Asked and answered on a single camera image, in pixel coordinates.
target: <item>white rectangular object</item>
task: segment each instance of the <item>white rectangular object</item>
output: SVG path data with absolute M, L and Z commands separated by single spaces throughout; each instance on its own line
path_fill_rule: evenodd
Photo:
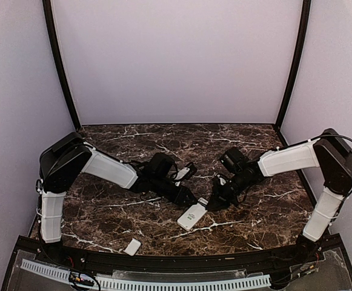
M 204 198 L 200 198 L 199 202 L 207 205 L 208 201 Z M 197 203 L 192 205 L 178 220 L 177 223 L 186 231 L 190 231 L 196 223 L 206 214 L 207 209 L 200 204 Z
M 130 256 L 133 256 L 138 251 L 140 246 L 141 246 L 141 242 L 133 238 L 130 244 L 128 244 L 127 248 L 124 250 L 124 252 L 129 254 Z

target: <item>black metal bar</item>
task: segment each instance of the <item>black metal bar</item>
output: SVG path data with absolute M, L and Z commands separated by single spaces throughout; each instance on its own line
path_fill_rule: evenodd
M 278 136 L 280 142 L 284 145 L 284 147 L 286 147 L 288 144 L 286 142 L 285 137 L 282 135 L 279 127 L 277 125 L 273 125 L 273 128 L 274 128 L 275 132 L 277 133 L 277 136 Z M 306 179 L 304 172 L 302 170 L 297 170 L 296 172 L 298 174 L 299 179 L 301 180 L 301 183 L 302 183 L 305 191 L 308 194 L 310 202 L 312 203 L 313 207 L 316 206 L 316 204 L 317 204 L 316 197 L 314 196 L 314 193 L 313 193 L 312 189 L 310 188 L 309 182 Z
M 275 125 L 281 129 L 282 123 L 284 122 L 287 108 L 289 106 L 291 94 L 293 92 L 294 83 L 298 73 L 299 63 L 301 61 L 302 50 L 304 48 L 305 36 L 307 34 L 308 20 L 310 14 L 310 3 L 311 0 L 304 0 L 302 3 L 301 20 L 299 23 L 298 35 L 296 48 L 294 50 L 293 61 L 291 62 L 291 68 L 289 78 L 287 80 L 284 97 L 282 98 L 281 107 L 279 109 L 278 117 Z
M 47 23 L 50 47 L 52 49 L 53 58 L 55 59 L 55 66 L 56 66 L 57 74 L 59 76 L 61 89 L 64 94 L 65 102 L 67 103 L 67 107 L 69 110 L 69 114 L 71 115 L 73 125 L 76 130 L 79 130 L 81 125 L 80 125 L 78 113 L 76 112 L 76 109 L 75 109 L 75 104 L 73 103 L 71 91 L 69 89 L 69 85 L 67 81 L 67 76 L 65 75 L 64 66 L 62 64 L 62 58 L 61 58 L 59 42 L 56 34 L 55 22 L 53 20 L 51 2 L 50 0 L 42 0 L 42 3 L 44 5 L 44 15 L 45 15 L 45 21 Z

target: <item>marble tabletop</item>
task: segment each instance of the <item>marble tabletop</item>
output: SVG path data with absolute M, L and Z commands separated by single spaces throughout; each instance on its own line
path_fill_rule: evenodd
M 212 177 L 229 175 L 218 161 L 226 149 L 236 146 L 255 158 L 282 145 L 264 124 L 91 125 L 80 134 L 124 161 L 148 161 L 156 152 L 172 156 L 179 168 L 193 161 L 198 172 L 184 185 L 205 199 Z M 238 208 L 208 212 L 186 232 L 176 222 L 185 207 L 80 174 L 65 198 L 62 238 L 66 246 L 113 253 L 123 253 L 135 238 L 142 243 L 139 255 L 249 252 L 294 244 L 312 209 L 297 173 L 283 173 L 253 186 Z

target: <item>perforated white rail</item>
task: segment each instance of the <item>perforated white rail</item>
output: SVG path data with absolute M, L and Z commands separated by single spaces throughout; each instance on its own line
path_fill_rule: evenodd
M 21 268 L 40 276 L 69 284 L 69 271 L 57 267 L 46 266 L 44 264 L 22 260 Z M 253 290 L 261 287 L 271 286 L 270 276 L 262 275 L 251 278 L 233 279 L 226 281 L 198 282 L 198 283 L 157 283 L 126 281 L 120 279 L 97 276 L 102 290 L 120 291 L 238 291 Z

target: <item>robotic arm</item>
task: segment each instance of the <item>robotic arm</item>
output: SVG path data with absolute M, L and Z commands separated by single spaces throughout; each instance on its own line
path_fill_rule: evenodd
M 269 150 L 252 161 L 235 147 L 227 150 L 220 161 L 234 175 L 231 179 L 224 175 L 217 175 L 213 179 L 213 194 L 207 210 L 224 209 L 230 204 L 239 205 L 237 196 L 246 193 L 250 186 L 266 177 L 320 167 L 325 178 L 324 190 L 301 238 L 317 242 L 331 220 L 336 218 L 336 213 L 352 188 L 352 149 L 336 135 L 333 129 L 327 129 L 316 139 Z
M 172 167 L 176 173 L 170 175 Z M 41 236 L 46 243 L 61 240 L 64 197 L 80 173 L 89 173 L 134 193 L 152 191 L 169 201 L 189 206 L 197 203 L 190 189 L 180 185 L 197 172 L 192 162 L 177 171 L 168 155 L 156 153 L 149 162 L 123 162 L 97 150 L 74 132 L 45 150 L 40 157 Z

